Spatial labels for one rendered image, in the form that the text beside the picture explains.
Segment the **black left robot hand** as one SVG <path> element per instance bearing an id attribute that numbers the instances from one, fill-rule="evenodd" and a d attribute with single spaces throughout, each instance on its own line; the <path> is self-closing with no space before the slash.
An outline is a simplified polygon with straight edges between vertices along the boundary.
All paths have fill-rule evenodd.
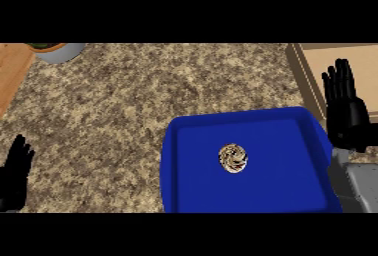
<path id="1" fill-rule="evenodd" d="M 0 212 L 20 211 L 27 201 L 27 184 L 36 151 L 26 137 L 15 137 L 5 165 L 0 166 Z"/>

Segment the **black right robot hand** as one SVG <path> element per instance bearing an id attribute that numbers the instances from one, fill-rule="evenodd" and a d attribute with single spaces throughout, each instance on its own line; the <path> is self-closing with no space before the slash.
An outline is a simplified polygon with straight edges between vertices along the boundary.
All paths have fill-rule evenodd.
<path id="1" fill-rule="evenodd" d="M 327 130 L 336 148 L 367 151 L 365 132 L 370 114 L 364 100 L 358 97 L 355 77 L 348 59 L 337 59 L 336 65 L 322 73 L 327 99 Z"/>

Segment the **tan cardboard box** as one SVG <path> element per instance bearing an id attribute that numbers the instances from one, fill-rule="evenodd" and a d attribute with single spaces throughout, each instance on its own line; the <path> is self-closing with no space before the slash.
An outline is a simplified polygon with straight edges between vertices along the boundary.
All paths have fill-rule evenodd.
<path id="1" fill-rule="evenodd" d="M 371 121 L 378 123 L 378 43 L 290 43 L 286 53 L 305 106 L 317 119 L 327 119 L 322 74 L 334 67 L 348 83 L 343 92 L 364 100 Z"/>

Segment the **blue plastic tray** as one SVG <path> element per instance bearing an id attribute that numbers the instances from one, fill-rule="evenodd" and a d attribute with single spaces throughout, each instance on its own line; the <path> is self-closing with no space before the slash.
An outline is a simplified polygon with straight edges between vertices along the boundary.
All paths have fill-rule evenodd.
<path id="1" fill-rule="evenodd" d="M 232 143 L 249 155 L 237 174 L 219 162 L 219 151 Z M 340 213 L 328 177 L 331 155 L 327 133 L 303 107 L 178 117 L 161 151 L 164 210 Z"/>

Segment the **brown swirl cupcake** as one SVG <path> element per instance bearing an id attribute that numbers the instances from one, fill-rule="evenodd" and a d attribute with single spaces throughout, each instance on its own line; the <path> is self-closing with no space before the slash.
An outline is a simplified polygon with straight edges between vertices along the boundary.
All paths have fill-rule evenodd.
<path id="1" fill-rule="evenodd" d="M 246 149 L 235 143 L 226 144 L 219 151 L 219 162 L 229 173 L 240 173 L 249 162 Z"/>

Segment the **pale wooden board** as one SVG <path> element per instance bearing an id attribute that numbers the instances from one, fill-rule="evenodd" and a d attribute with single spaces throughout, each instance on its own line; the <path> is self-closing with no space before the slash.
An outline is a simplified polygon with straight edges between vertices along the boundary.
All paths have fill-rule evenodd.
<path id="1" fill-rule="evenodd" d="M 0 43 L 0 118 L 24 81 L 36 55 L 21 43 Z"/>

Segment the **grey plant pot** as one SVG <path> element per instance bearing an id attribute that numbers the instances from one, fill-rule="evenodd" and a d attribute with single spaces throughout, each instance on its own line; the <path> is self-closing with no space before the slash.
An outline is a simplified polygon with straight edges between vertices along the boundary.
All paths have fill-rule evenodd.
<path id="1" fill-rule="evenodd" d="M 73 60 L 85 50 L 85 43 L 60 43 L 55 46 L 37 49 L 30 46 L 36 56 L 51 64 L 61 64 Z"/>

